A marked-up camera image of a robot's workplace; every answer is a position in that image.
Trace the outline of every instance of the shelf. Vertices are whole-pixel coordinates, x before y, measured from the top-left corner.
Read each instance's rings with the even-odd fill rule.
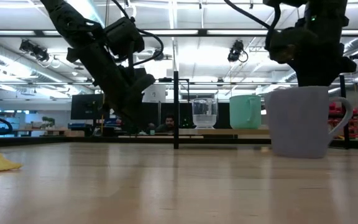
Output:
[[[179,129],[180,135],[269,135],[268,129]]]

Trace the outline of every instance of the green mug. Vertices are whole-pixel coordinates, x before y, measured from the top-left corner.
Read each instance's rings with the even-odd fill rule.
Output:
[[[262,123],[262,100],[257,95],[230,98],[230,126],[232,129],[258,129]]]

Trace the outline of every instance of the white mug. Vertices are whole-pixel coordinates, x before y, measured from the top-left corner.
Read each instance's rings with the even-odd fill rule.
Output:
[[[280,156],[322,158],[335,134],[352,118],[352,105],[343,97],[329,98],[326,86],[277,90],[265,95],[273,152]],[[346,108],[342,121],[328,132],[330,102]]]

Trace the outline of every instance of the computer monitor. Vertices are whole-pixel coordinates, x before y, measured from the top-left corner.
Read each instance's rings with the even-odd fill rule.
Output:
[[[71,100],[71,119],[109,118],[109,111],[102,110],[103,94],[74,95]]]

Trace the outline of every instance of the ceiling beam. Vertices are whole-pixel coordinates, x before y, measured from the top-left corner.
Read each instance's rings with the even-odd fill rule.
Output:
[[[159,37],[266,37],[267,29],[145,29]],[[56,30],[6,30],[0,37],[62,38]],[[358,37],[358,29],[344,29],[342,37]]]

